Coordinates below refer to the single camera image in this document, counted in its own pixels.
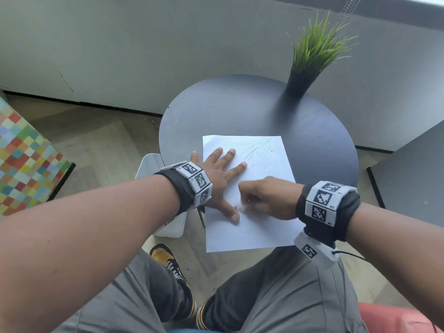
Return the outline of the person's left forearm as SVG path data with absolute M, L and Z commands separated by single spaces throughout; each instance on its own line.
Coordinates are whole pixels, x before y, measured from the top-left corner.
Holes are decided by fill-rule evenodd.
M 180 199 L 162 175 L 0 220 L 0 333 L 49 333 L 109 285 Z

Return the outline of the red cushion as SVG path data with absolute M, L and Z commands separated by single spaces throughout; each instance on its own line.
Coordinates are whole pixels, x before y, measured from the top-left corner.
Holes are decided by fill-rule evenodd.
M 359 302 L 369 333 L 444 333 L 415 309 Z

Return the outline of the person's right hand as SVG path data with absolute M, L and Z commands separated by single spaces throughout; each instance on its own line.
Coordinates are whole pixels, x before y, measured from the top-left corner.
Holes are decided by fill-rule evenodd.
M 268 215 L 279 220 L 297 218 L 297 202 L 304 188 L 303 184 L 266 177 L 264 179 L 265 212 L 254 213 Z

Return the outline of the grey trousers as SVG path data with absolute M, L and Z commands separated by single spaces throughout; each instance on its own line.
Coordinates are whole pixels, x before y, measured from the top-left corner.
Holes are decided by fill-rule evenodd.
M 110 285 L 51 333 L 165 333 L 151 299 L 150 259 L 140 250 Z M 368 333 L 342 261 L 320 270 L 295 246 L 274 249 L 214 294 L 209 320 L 218 332 Z

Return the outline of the black yellow sneaker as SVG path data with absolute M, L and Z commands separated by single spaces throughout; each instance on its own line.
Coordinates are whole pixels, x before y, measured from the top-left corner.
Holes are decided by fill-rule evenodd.
M 172 250 L 163 243 L 150 251 L 150 294 L 162 322 L 195 318 L 197 305 Z
M 198 330 L 218 331 L 218 327 L 209 320 L 210 308 L 214 302 L 215 294 L 208 297 L 197 310 L 195 315 L 196 328 Z

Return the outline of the white paper sheet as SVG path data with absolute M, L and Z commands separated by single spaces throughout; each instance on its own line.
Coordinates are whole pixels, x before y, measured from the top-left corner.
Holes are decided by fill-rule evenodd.
M 268 176 L 295 181 L 281 137 L 203 136 L 203 159 L 218 147 L 224 151 L 236 150 L 227 170 L 241 162 L 247 163 L 247 169 L 232 180 L 224 192 L 228 203 L 239 209 L 239 223 L 232 223 L 218 210 L 205 208 L 206 252 L 292 246 L 303 229 L 303 223 L 297 219 L 281 221 L 267 215 L 245 213 L 238 189 L 241 181 L 259 180 Z

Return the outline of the person's right forearm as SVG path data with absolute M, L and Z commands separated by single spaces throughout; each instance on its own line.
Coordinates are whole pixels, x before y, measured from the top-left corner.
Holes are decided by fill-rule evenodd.
M 444 314 L 444 228 L 362 203 L 346 239 L 418 310 Z

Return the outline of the green grass plant black pot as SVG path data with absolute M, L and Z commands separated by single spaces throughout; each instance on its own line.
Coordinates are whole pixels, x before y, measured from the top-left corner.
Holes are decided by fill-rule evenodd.
M 293 59 L 285 93 L 300 100 L 331 64 L 346 58 L 345 52 L 353 46 L 351 41 L 356 36 L 343 35 L 342 30 L 348 25 L 330 23 L 330 12 L 324 19 L 318 14 L 314 21 L 302 28 L 298 41 L 292 42 Z

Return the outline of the person's left hand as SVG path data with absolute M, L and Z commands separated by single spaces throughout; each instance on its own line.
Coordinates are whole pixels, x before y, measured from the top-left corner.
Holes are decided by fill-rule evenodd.
M 217 161 L 224 156 L 221 147 L 214 150 L 209 157 L 201 162 L 202 169 L 208 175 L 213 184 L 211 199 L 204 205 L 205 207 L 218 210 L 218 202 L 224 198 L 224 192 L 228 184 L 247 169 L 247 163 L 241 162 L 230 170 L 217 169 Z

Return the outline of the white stool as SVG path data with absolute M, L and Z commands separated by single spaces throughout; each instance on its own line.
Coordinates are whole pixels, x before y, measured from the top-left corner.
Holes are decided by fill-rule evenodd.
M 150 153 L 142 158 L 136 179 L 148 177 L 157 173 L 164 167 L 164 163 L 160 154 Z M 154 236 L 167 237 L 177 239 L 180 238 L 185 229 L 187 212 L 183 212 L 164 223 L 154 232 Z

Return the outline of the dark grey table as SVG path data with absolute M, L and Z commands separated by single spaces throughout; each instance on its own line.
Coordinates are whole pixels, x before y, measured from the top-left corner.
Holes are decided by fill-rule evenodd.
M 444 120 L 366 170 L 381 208 L 444 228 Z

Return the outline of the colourful checkered ottoman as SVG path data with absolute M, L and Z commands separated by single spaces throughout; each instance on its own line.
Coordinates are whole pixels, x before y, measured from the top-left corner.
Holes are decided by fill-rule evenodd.
M 0 98 L 0 219 L 53 200 L 75 166 Z

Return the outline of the black marker-tag wristband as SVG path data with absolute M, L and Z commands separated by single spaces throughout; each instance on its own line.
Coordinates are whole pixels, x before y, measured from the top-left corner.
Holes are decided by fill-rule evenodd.
M 305 224 L 304 233 L 335 249 L 346 241 L 351 218 L 361 205 L 357 188 L 329 181 L 305 185 L 295 214 Z
M 193 162 L 163 167 L 155 175 L 166 177 L 179 196 L 180 208 L 175 216 L 206 204 L 212 197 L 213 184 L 206 172 Z

